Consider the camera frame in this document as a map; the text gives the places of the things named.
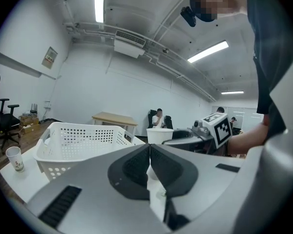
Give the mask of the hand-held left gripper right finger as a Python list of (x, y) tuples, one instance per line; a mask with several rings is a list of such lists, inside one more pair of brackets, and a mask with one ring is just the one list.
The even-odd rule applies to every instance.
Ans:
[[(151, 144), (150, 207), (170, 231), (176, 231), (220, 197), (243, 162)], [(166, 197), (160, 189), (166, 190)]]

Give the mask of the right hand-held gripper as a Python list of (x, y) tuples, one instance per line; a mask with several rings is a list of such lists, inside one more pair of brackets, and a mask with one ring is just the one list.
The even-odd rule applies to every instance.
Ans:
[(222, 147), (232, 137), (229, 117), (225, 113), (216, 112), (200, 120), (196, 120), (191, 129), (176, 129), (172, 140), (162, 144), (194, 153), (208, 153), (215, 146)]

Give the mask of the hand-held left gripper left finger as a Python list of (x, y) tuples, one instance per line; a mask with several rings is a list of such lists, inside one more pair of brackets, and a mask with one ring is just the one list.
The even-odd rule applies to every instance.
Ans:
[(27, 207), (61, 234), (168, 234), (150, 207), (150, 146), (87, 159), (49, 182)]

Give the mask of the white plastic basket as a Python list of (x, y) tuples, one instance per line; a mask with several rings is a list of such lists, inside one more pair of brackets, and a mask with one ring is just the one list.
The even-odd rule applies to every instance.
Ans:
[(141, 144), (119, 126), (53, 122), (37, 142), (33, 158), (52, 181), (86, 159)]

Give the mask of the person's right forearm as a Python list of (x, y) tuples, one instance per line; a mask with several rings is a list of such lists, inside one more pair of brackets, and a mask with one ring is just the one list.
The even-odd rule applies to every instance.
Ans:
[(254, 129), (245, 133), (233, 136), (228, 141), (228, 154), (229, 155), (245, 155), (249, 149), (261, 146), (267, 137), (268, 125), (260, 123)]

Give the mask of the printed paper cup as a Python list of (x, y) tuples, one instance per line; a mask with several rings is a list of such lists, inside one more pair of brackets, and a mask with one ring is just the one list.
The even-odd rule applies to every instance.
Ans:
[(8, 157), (10, 163), (16, 172), (22, 172), (24, 170), (24, 163), (21, 156), (21, 149), (19, 147), (13, 146), (6, 150), (6, 156)]

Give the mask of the wooden-top desk with white legs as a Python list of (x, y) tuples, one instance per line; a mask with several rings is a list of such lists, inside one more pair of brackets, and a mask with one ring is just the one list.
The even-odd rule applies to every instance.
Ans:
[(92, 121), (94, 125), (122, 127), (127, 132), (124, 138), (131, 143), (134, 140), (136, 128), (138, 126), (138, 123), (132, 117), (107, 112), (100, 112), (95, 114), (92, 116)]

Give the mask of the white ceiling pipes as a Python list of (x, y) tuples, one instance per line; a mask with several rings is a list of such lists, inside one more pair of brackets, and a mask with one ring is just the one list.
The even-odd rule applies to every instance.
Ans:
[[(190, 64), (185, 57), (174, 47), (167, 43), (161, 43), (153, 37), (150, 26), (140, 21), (138, 23), (98, 23), (98, 22), (74, 22), (64, 20), (67, 33), (72, 37), (73, 45), (90, 45), (104, 52), (104, 64), (110, 65), (114, 57), (124, 58), (130, 61), (149, 62), (162, 72), (166, 72), (180, 80), (193, 90), (200, 93), (207, 100), (215, 102), (220, 98), (220, 92), (203, 72)], [(138, 58), (133, 58), (114, 51), (114, 38), (117, 30), (140, 37), (146, 41), (145, 53)]]

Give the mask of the cardboard boxes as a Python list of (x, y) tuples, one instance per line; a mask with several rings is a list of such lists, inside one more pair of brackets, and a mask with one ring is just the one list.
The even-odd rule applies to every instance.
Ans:
[(19, 116), (19, 129), (23, 134), (36, 132), (40, 129), (40, 122), (37, 114), (25, 114)]

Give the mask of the white air conditioner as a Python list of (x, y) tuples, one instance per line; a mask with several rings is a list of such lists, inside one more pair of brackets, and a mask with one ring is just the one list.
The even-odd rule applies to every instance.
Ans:
[(146, 41), (140, 37), (117, 30), (114, 38), (114, 51), (137, 59), (144, 55)]

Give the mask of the person's black shirt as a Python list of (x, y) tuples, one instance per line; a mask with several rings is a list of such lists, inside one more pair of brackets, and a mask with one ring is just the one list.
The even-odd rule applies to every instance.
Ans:
[(293, 22), (280, 0), (247, 0), (247, 16), (255, 36), (257, 112), (270, 119), (266, 136), (269, 139), (286, 128), (270, 92), (293, 62)]

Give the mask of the wall electrical panel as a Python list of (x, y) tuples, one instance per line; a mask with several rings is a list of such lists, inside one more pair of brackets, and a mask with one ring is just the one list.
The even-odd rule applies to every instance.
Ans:
[(42, 60), (42, 65), (48, 69), (51, 69), (54, 62), (55, 62), (57, 55), (58, 55), (58, 53), (52, 47), (49, 47), (49, 49), (47, 50), (47, 52)]

